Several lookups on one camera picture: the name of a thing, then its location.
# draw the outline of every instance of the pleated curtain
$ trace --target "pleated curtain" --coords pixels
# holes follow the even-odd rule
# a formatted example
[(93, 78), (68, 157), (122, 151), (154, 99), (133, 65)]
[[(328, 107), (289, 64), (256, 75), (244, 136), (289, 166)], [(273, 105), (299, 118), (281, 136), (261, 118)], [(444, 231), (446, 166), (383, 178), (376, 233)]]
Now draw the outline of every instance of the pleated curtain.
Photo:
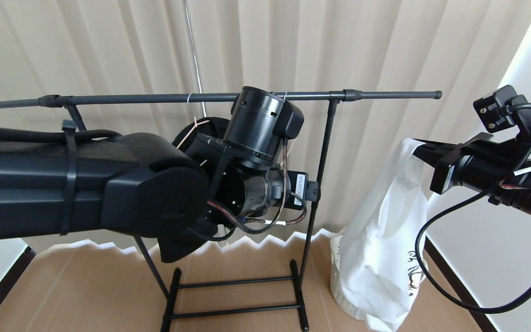
[[(530, 23), (531, 0), (0, 0), (0, 100), (239, 92), (244, 85), (442, 90), (440, 100), (339, 105), (315, 231), (340, 231), (401, 139), (468, 137), (478, 123), (472, 101), (497, 88)], [(295, 105), (306, 120), (289, 168), (314, 179), (327, 104)], [(190, 106), (80, 110), (89, 129), (169, 140), (192, 121), (190, 112), (230, 117), (230, 103)], [(8, 128), (59, 131), (65, 118), (63, 109), (0, 110)], [(425, 174), (429, 180), (431, 171)], [(306, 223), (271, 234), (287, 239)], [(133, 245), (109, 231), (25, 240), (41, 251), (81, 239)]]

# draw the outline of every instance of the white cloth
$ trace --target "white cloth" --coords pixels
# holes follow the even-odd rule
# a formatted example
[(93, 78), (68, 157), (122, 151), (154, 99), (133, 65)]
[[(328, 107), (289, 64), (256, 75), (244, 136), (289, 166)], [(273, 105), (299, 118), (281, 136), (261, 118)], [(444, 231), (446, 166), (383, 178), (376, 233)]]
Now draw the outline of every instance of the white cloth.
[(426, 222), (421, 190), (423, 162), (401, 142), (341, 236), (331, 240), (331, 292), (349, 315), (368, 328), (394, 332), (407, 317), (424, 279), (415, 238)]

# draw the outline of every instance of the brown floor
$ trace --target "brown floor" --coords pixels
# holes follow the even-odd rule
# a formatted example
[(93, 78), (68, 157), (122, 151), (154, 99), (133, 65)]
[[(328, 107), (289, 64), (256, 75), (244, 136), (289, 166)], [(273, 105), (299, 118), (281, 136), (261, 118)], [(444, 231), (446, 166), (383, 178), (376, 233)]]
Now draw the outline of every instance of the brown floor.
[[(293, 238), (286, 247), (268, 241), (259, 250), (244, 243), (223, 254), (216, 245), (173, 264), (153, 259), (166, 283), (175, 267), (182, 282), (223, 281), (289, 275), (289, 261), (300, 262), (303, 240)], [(437, 271), (430, 261), (430, 269)], [(304, 301), (312, 332), (366, 331), (335, 305), (329, 291), (329, 239), (313, 242), (304, 280)], [(442, 285), (445, 279), (434, 273)], [(289, 281), (180, 290), (177, 313), (207, 311), (295, 301)], [(36, 256), (0, 306), (0, 332), (158, 332), (165, 299), (142, 256), (122, 254), (116, 248), (60, 248)], [(297, 311), (286, 309), (199, 319), (181, 319), (172, 332), (297, 332)], [(478, 332), (469, 313), (448, 302), (424, 282), (413, 311), (400, 332)]]

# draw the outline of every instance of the baseboard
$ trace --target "baseboard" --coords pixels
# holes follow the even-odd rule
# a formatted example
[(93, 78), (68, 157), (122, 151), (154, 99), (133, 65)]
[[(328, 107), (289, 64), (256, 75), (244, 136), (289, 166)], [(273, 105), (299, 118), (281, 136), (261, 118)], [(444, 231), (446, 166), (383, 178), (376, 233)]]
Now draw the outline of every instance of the baseboard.
[(6, 276), (0, 281), (0, 305), (25, 271), (26, 267), (28, 267), (28, 264), (30, 264), (34, 256), (36, 256), (36, 252), (34, 252), (32, 248), (26, 247), (26, 250), (19, 255), (18, 259), (6, 273)]
[[(460, 278), (456, 275), (456, 273), (454, 273), (453, 269), (436, 249), (436, 246), (434, 246), (434, 244), (431, 243), (428, 238), (425, 238), (425, 250), (427, 254), (430, 255), (434, 263), (436, 263), (436, 266), (438, 269), (440, 269), (456, 294), (458, 294), (460, 301), (466, 302), (470, 305), (478, 305), (477, 301), (474, 300), (474, 297), (472, 297), (466, 286), (464, 286), (463, 282), (460, 281)], [(493, 326), (493, 323), (491, 323), (489, 318), (487, 318), (487, 315), (474, 313), (472, 311), (470, 311), (470, 315), (472, 315), (474, 321), (477, 322), (478, 327), (480, 327), (483, 332), (497, 332), (497, 328)]]

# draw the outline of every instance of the black clothes rack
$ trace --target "black clothes rack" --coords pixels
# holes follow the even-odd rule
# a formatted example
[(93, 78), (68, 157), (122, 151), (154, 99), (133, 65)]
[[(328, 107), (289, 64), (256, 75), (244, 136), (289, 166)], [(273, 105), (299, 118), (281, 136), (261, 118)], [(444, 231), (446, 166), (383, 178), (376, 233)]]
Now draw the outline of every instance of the black clothes rack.
[[(325, 124), (325, 133), (323, 135), (323, 143), (321, 146), (321, 154), (319, 159), (319, 168), (317, 172), (317, 182), (319, 184), (318, 199), (311, 204), (310, 216), (308, 217), (308, 228), (306, 233), (306, 240), (304, 242), (304, 250), (301, 261), (301, 269), (298, 269), (295, 260), (289, 262), (290, 275), (286, 277), (270, 277), (260, 279), (245, 279), (232, 280), (221, 282), (205, 282), (198, 284), (181, 284), (180, 279), (182, 275), (181, 269), (175, 269), (173, 277), (171, 278), (171, 286), (165, 286), (157, 267), (150, 258), (149, 251), (145, 247), (143, 240), (139, 236), (135, 236), (135, 242), (141, 250), (145, 261), (149, 265), (157, 284), (165, 295), (167, 304), (163, 316), (163, 323), (161, 325), (161, 332), (168, 332), (171, 326), (171, 321), (175, 319), (185, 319), (190, 317), (206, 317), (214, 315), (228, 315), (240, 313), (253, 313), (256, 311), (270, 311), (281, 309), (297, 309), (299, 314), (299, 322), (301, 329), (308, 331), (308, 319), (306, 315), (306, 305), (302, 294), (302, 283), (306, 271), (306, 263), (308, 259), (308, 250), (310, 249), (310, 241), (312, 237), (314, 219), (317, 214), (319, 200), (321, 198), (320, 188), (323, 182), (323, 173), (325, 171), (325, 162), (327, 160), (327, 152), (329, 150), (329, 142), (331, 140), (331, 130), (333, 128), (333, 120), (337, 112), (337, 105), (341, 101), (358, 101), (361, 99), (440, 99), (441, 91), (431, 92), (362, 92), (358, 90), (345, 89), (341, 91), (328, 92), (276, 92), (276, 95), (284, 97), (289, 101), (329, 101), (327, 108), (327, 122)], [(129, 104), (129, 103), (197, 103), (209, 101), (235, 101), (238, 93), (192, 93), (174, 94), (174, 95), (109, 95), (109, 96), (59, 96), (47, 95), (38, 99), (24, 99), (18, 101), (0, 101), (0, 108), (12, 107), (65, 107), (75, 122), (78, 130), (86, 130), (85, 123), (77, 109), (77, 105), (93, 105), (93, 104)], [(217, 311), (205, 311), (200, 313), (184, 313), (175, 314), (175, 302), (177, 300), (178, 290), (185, 288), (204, 288), (223, 285), (240, 285), (240, 284), (254, 284), (260, 282), (274, 282), (274, 281), (291, 281), (295, 289), (296, 302), (287, 305), (264, 305), (263, 307), (253, 308), (239, 308), (227, 309)]]

